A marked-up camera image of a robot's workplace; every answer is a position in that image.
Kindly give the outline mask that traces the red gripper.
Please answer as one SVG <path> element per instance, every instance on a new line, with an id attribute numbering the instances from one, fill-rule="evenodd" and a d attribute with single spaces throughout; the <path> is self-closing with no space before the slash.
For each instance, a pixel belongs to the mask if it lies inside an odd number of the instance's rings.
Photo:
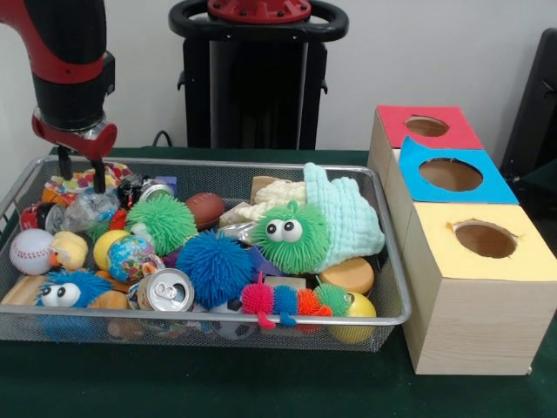
<path id="1" fill-rule="evenodd" d="M 38 137 L 59 145 L 58 163 L 64 180 L 70 181 L 73 178 L 69 148 L 91 160 L 94 191 L 97 194 L 105 193 L 105 166 L 102 158 L 112 151 L 116 143 L 117 127 L 113 123 L 103 119 L 88 130 L 62 131 L 46 124 L 38 113 L 34 113 L 31 126 Z"/>

